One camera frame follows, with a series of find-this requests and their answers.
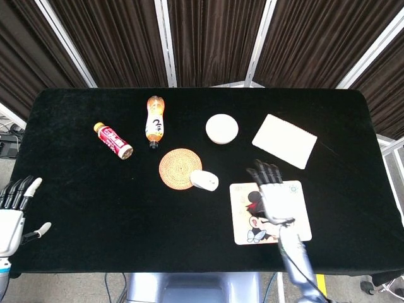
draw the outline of red can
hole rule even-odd
[[[98,122],[94,125],[94,131],[98,134],[101,141],[109,146],[109,148],[122,160],[125,160],[132,155],[133,147],[119,137],[109,126]]]

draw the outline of floor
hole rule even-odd
[[[14,160],[0,159],[0,189],[9,181],[13,171]],[[261,294],[264,297],[272,273],[261,274]],[[360,290],[359,283],[369,280],[368,276],[326,276],[328,297],[339,303],[399,303],[386,292],[369,296]],[[112,300],[115,301],[124,286],[121,274],[113,273],[108,277]],[[296,302],[299,290],[283,274],[285,302]],[[397,286],[404,287],[402,280]],[[4,303],[107,303],[108,297],[104,286],[103,273],[82,274],[23,274],[10,281]],[[276,282],[271,288],[266,303],[278,302]]]

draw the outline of mickey mouse mouse pad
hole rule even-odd
[[[281,206],[288,209],[296,221],[294,225],[301,241],[311,240],[309,217],[302,184],[299,181],[285,181],[279,184],[284,187],[285,199]],[[234,241],[238,245],[277,243],[279,227],[267,219],[255,217],[252,208],[259,203],[261,194],[256,183],[240,183],[230,185],[232,203]]]

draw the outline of robotic hand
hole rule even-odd
[[[25,223],[24,212],[35,191],[42,182],[31,175],[16,182],[10,182],[0,191],[0,302],[7,291],[12,256],[20,245],[41,238],[51,227],[47,222],[28,234],[22,235]]]
[[[317,288],[306,249],[293,225],[295,219],[290,216],[290,210],[283,206],[288,193],[282,186],[279,168],[259,160],[255,160],[255,166],[256,169],[247,169],[262,195],[261,205],[254,205],[254,215],[267,218],[270,223],[280,227],[278,245],[283,263],[290,280],[303,295],[298,303],[331,302]]]

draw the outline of cable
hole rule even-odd
[[[3,123],[0,122],[0,124],[2,125],[2,126],[0,126],[0,129],[1,129],[1,128],[6,128],[7,131],[10,131],[10,128],[8,128],[7,125],[9,125],[9,124],[11,124],[11,123],[13,123],[13,121],[8,122],[8,123],[6,123],[6,124],[3,124]]]
[[[126,276],[125,276],[125,274],[124,273],[122,273],[122,276],[124,276],[124,280],[125,280],[125,286],[124,286],[124,288],[122,289],[122,292],[121,292],[121,294],[119,295],[119,297],[118,297],[118,299],[117,299],[117,303],[121,303],[122,302],[122,300],[124,299],[124,296],[126,295],[126,292],[128,291],[127,290],[127,283],[126,283]]]
[[[3,124],[0,122],[0,125],[3,125],[3,126],[0,126],[0,128],[5,127],[7,129],[7,131],[0,131],[0,134],[17,136],[20,140],[22,140],[22,137],[24,135],[24,129],[20,128],[16,124],[11,125],[10,128],[7,127],[8,123]]]
[[[2,302],[3,299],[4,299],[4,297],[6,296],[6,292],[7,292],[7,289],[8,289],[8,285],[9,285],[9,284],[10,284],[10,276],[8,276],[7,286],[6,286],[6,289],[4,290],[3,296],[2,296],[1,299],[0,299],[0,302]]]
[[[109,303],[112,303],[111,294],[109,293],[109,287],[108,287],[108,282],[107,282],[107,276],[108,276],[108,273],[105,273],[105,275],[104,275],[104,283],[105,283],[105,288],[107,289],[107,294],[108,294]]]
[[[309,282],[309,284],[321,294],[321,296],[324,298],[324,300],[325,300],[326,302],[331,303],[331,301],[323,294],[323,292],[322,292],[320,289],[318,289],[317,285],[314,284],[314,283],[303,273],[303,271],[301,271],[301,269],[296,265],[296,263],[292,260],[292,258],[287,254],[286,250],[283,248],[283,244],[282,244],[281,237],[278,238],[278,241],[279,241],[279,244],[280,244],[281,247],[282,247],[282,252],[281,252],[281,253],[285,254],[286,258],[289,259],[289,261],[296,267],[296,269],[297,269],[297,270],[299,271],[299,273],[307,280],[307,282]]]
[[[272,276],[272,278],[271,278],[271,280],[270,280],[270,282],[268,283],[268,287],[266,288],[266,292],[265,292],[265,297],[264,297],[263,303],[265,303],[265,301],[266,301],[267,298],[268,298],[268,294],[269,294],[269,292],[270,292],[270,290],[271,290],[272,282],[274,281],[274,279],[275,279],[275,277],[276,277],[277,274],[278,274],[278,273],[274,273],[273,276]]]
[[[122,273],[122,276],[124,276],[125,285],[124,285],[124,288],[122,289],[121,294],[120,294],[119,297],[118,297],[117,303],[121,303],[122,297],[125,295],[126,287],[127,287],[126,276],[125,276],[124,273]],[[105,273],[105,275],[104,275],[105,289],[107,290],[109,303],[112,303],[111,294],[110,294],[110,292],[109,292],[109,287],[108,287],[107,277],[108,277],[108,273]]]
[[[17,139],[17,153],[20,152],[20,148],[18,147],[18,137],[16,135],[13,135],[13,137],[15,137]]]
[[[402,296],[400,296],[400,295],[395,294],[394,292],[392,292],[392,291],[390,290],[390,288],[386,286],[386,284],[382,284],[381,286],[383,286],[383,288],[384,288],[386,291],[388,291],[390,294],[394,295],[396,298],[399,298],[399,299],[401,299],[401,300],[404,300],[404,297],[402,297]]]

